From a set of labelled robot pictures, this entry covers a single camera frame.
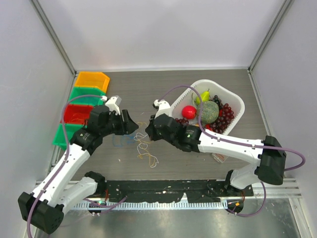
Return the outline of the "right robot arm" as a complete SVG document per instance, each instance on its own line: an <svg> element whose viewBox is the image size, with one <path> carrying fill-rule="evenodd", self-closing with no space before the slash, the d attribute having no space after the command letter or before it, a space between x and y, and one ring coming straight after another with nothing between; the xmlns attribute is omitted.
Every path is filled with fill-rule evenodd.
<svg viewBox="0 0 317 238"><path fill-rule="evenodd" d="M222 154L247 162L245 167L227 173L223 188L230 196L260 181L283 184L286 152L275 137L252 140L227 136L178 123L166 114L152 116L145 132L151 141L164 140L183 152Z"/></svg>

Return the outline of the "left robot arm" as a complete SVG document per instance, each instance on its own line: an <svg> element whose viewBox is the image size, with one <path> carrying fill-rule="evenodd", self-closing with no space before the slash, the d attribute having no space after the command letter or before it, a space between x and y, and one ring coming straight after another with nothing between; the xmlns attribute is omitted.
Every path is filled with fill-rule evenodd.
<svg viewBox="0 0 317 238"><path fill-rule="evenodd" d="M127 110L119 114L108 106L95 106L86 125L67 140L66 151L49 175L31 193L23 192L18 205L23 220L27 222L27 233L35 226L46 234L54 233L64 215L80 200L92 195L102 197L106 190L106 179L97 173L88 173L74 188L64 188L94 151L103 138L115 135L130 135L139 126L131 119Z"/></svg>

